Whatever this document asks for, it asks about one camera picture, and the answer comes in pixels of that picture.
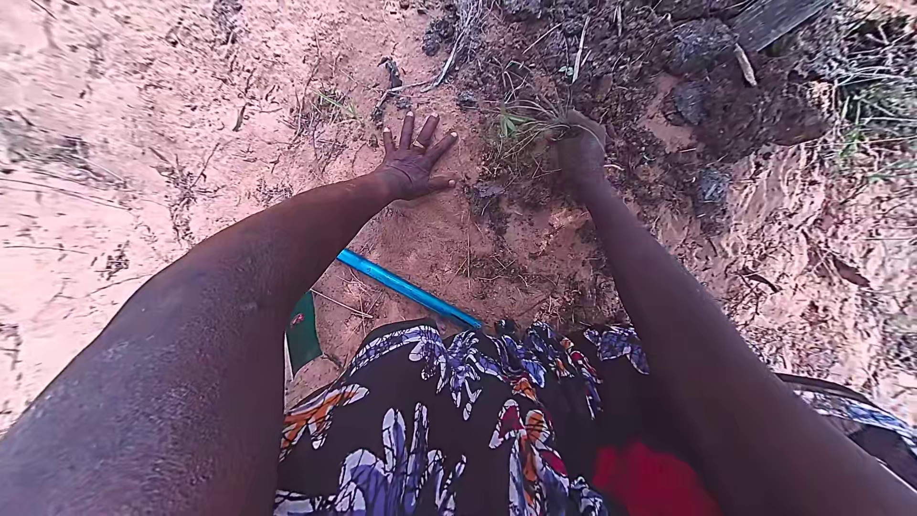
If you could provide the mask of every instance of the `wooden plank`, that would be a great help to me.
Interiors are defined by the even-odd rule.
[[[834,0],[759,0],[730,23],[739,44],[749,52],[763,50]]]

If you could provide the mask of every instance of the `red fabric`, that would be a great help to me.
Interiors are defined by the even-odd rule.
[[[597,459],[592,484],[614,496],[630,516],[723,514],[694,470],[674,455],[635,442],[624,449],[600,448]]]

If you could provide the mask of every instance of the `dark skin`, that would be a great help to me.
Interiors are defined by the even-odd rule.
[[[282,334],[296,299],[395,199],[449,187],[414,117],[373,173],[220,231],[153,276],[0,442],[0,514],[269,513],[282,423]],[[602,173],[604,131],[558,144],[652,377],[727,512],[915,514],[917,498],[798,401]]]

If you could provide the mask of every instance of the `african print cloth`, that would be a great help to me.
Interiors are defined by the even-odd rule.
[[[368,335],[285,415],[274,514],[720,514],[653,400],[633,329],[496,330],[443,340],[417,320]],[[913,437],[861,401],[800,392]]]

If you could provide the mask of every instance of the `dirt ground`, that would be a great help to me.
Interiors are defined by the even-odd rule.
[[[438,169],[458,185],[386,208],[350,249],[484,321],[625,320],[588,214],[544,142],[510,156],[495,147],[494,113],[516,73],[606,124],[609,179],[769,365],[848,385],[917,423],[913,225],[890,215],[911,214],[913,197],[838,176],[824,159],[831,140],[780,145],[800,137],[773,129],[789,123],[780,113],[739,117],[714,102],[699,125],[673,117],[685,78],[661,64],[664,49],[636,47],[678,25],[660,4],[652,16],[639,2],[596,16],[583,78],[567,90],[558,71],[577,53],[586,3],[556,2],[527,22],[485,8],[471,55],[422,93],[413,84],[439,74],[457,36],[439,3],[3,3],[0,429],[147,278],[247,215],[372,170],[382,127],[408,108],[459,133]],[[431,21],[445,35],[430,36]],[[384,58],[408,87],[379,108],[392,85]],[[752,62],[762,87],[743,106],[773,106],[788,72]],[[724,81],[739,84],[736,70]],[[807,102],[825,98],[819,87],[806,86]],[[326,356],[300,371],[291,402],[333,379],[373,326],[429,315],[341,264],[315,290],[372,319],[316,297]]]

